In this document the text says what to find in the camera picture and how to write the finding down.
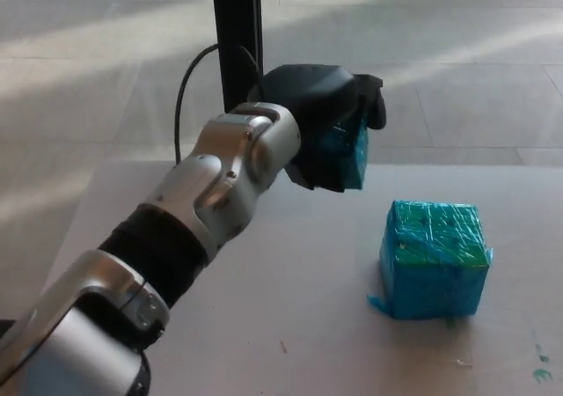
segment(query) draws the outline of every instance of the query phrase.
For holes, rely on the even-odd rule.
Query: silver metal casing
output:
[[[146,202],[178,218],[211,262],[250,223],[258,197],[300,145],[286,108],[244,103],[205,125],[192,153]]]

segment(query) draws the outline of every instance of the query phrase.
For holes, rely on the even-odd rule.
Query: screw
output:
[[[139,306],[137,310],[137,319],[141,324],[146,327],[154,323],[157,319],[158,307],[155,303],[155,298],[150,295]]]

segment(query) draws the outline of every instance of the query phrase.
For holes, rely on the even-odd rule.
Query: black cable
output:
[[[260,68],[258,64],[256,63],[250,52],[245,47],[241,46],[240,44],[235,44],[235,47],[238,48],[239,51],[242,51],[242,53],[245,55],[246,60],[248,60],[252,64],[253,71],[256,74],[256,83],[259,87],[259,95],[261,96],[262,95],[262,89],[260,84],[261,75],[260,75]],[[176,164],[179,164],[179,162],[182,161],[181,150],[179,147],[179,118],[182,111],[182,101],[184,100],[184,93],[186,92],[187,80],[192,76],[195,67],[201,62],[203,57],[205,57],[209,53],[214,52],[218,48],[219,48],[219,44],[214,44],[213,46],[204,48],[194,58],[190,66],[187,68],[186,74],[182,78],[182,82],[179,86],[178,98],[176,100],[176,111],[174,113],[174,155],[176,158]]]

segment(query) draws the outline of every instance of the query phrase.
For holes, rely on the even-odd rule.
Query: robotic arm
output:
[[[372,124],[384,117],[373,77],[300,65],[264,79],[268,103],[244,103],[210,121],[154,193],[4,335],[0,396],[148,394],[143,351],[198,274],[250,223],[278,172],[317,185],[295,165],[303,140],[359,110],[371,107]]]

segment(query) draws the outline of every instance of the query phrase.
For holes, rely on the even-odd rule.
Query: taped cube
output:
[[[380,251],[385,310],[395,319],[472,315],[491,259],[476,207],[395,201]]]

